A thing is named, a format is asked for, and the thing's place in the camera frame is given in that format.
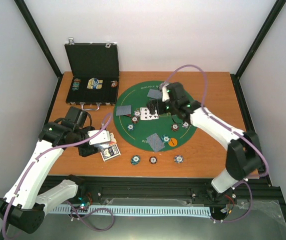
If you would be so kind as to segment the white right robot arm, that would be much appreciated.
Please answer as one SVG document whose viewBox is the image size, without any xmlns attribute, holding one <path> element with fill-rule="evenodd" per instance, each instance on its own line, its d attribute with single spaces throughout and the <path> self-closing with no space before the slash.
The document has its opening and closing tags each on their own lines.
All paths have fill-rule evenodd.
<svg viewBox="0 0 286 240">
<path fill-rule="evenodd" d="M 264 160 L 255 132 L 242 131 L 222 121 L 202 103 L 190 100 L 178 82 L 163 83 L 159 89 L 162 97 L 147 102 L 150 113 L 175 115 L 207 133 L 226 150 L 225 168 L 207 190 L 211 201 L 262 167 Z"/>
</svg>

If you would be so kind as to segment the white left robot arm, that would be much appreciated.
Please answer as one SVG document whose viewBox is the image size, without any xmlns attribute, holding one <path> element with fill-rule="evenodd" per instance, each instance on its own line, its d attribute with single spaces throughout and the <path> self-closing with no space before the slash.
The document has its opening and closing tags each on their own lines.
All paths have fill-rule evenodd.
<svg viewBox="0 0 286 240">
<path fill-rule="evenodd" d="M 89 144 L 89 131 L 84 126 L 91 115 L 77 107 L 70 107 L 66 116 L 46 123 L 38 137 L 35 150 L 22 174 L 4 197 L 0 197 L 0 218 L 3 220 L 2 236 L 13 225 L 32 234 L 42 224 L 45 216 L 62 202 L 82 201 L 87 195 L 84 180 L 69 175 L 60 184 L 39 194 L 50 169 L 68 147 L 77 147 L 79 155 L 88 157 L 97 152 Z"/>
</svg>

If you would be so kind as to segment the teal chip bottom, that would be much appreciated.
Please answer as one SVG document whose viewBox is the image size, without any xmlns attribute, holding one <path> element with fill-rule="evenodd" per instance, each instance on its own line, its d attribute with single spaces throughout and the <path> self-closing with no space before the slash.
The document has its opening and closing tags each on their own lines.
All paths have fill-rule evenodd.
<svg viewBox="0 0 286 240">
<path fill-rule="evenodd" d="M 168 135 L 163 135 L 161 137 L 161 140 L 164 142 L 164 143 L 168 143 L 170 141 L 170 137 Z"/>
</svg>

